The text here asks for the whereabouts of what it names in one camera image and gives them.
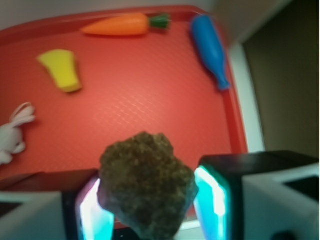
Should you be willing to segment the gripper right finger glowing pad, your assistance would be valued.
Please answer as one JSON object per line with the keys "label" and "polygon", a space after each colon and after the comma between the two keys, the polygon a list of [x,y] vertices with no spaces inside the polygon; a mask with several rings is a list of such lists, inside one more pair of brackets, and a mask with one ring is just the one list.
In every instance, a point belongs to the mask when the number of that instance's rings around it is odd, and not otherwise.
{"label": "gripper right finger glowing pad", "polygon": [[207,240],[317,240],[320,161],[292,151],[203,156],[194,208]]}

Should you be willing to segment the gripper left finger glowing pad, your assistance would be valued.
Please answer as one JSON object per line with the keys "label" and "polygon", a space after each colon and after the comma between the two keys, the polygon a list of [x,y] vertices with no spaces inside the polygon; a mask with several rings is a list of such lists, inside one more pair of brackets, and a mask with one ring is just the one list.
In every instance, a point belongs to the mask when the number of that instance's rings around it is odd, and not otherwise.
{"label": "gripper left finger glowing pad", "polygon": [[98,203],[96,169],[15,175],[0,181],[2,240],[110,240],[115,217]]}

